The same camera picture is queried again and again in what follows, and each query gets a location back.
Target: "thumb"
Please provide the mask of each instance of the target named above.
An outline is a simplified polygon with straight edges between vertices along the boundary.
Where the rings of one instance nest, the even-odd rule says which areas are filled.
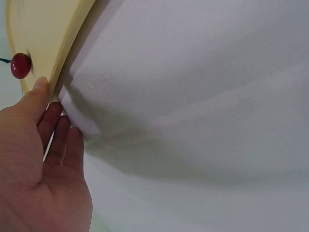
[[[40,77],[28,92],[11,110],[29,117],[35,124],[39,122],[49,103],[49,86],[46,77]]]

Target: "white fabric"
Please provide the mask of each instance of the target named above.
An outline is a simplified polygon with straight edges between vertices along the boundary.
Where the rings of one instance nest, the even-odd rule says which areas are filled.
[[[308,22],[307,0],[97,1],[58,87],[112,232],[308,231]]]

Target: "human hand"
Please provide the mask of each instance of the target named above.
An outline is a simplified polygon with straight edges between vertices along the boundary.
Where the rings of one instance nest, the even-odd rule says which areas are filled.
[[[48,102],[47,80],[40,78],[19,103],[0,111],[0,231],[89,231],[83,138],[60,116],[59,103],[45,111]]]

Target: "fingernail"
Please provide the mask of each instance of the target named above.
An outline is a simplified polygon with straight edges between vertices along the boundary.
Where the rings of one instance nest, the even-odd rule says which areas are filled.
[[[33,89],[36,88],[47,88],[48,86],[48,81],[46,77],[40,77],[34,84]]]

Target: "finger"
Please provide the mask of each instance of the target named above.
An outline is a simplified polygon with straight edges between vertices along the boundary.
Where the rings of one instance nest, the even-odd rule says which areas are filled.
[[[84,141],[77,128],[70,129],[63,165],[75,169],[82,176],[84,175]]]
[[[49,87],[46,77],[39,78],[33,90],[28,92],[16,105],[11,107],[15,113],[24,114],[37,124],[49,103]]]
[[[52,103],[38,125],[38,133],[41,137],[44,154],[47,150],[50,138],[53,135],[55,127],[62,113],[62,105],[58,102]]]
[[[54,167],[62,165],[65,157],[71,123],[67,116],[61,116],[55,129],[45,163]]]

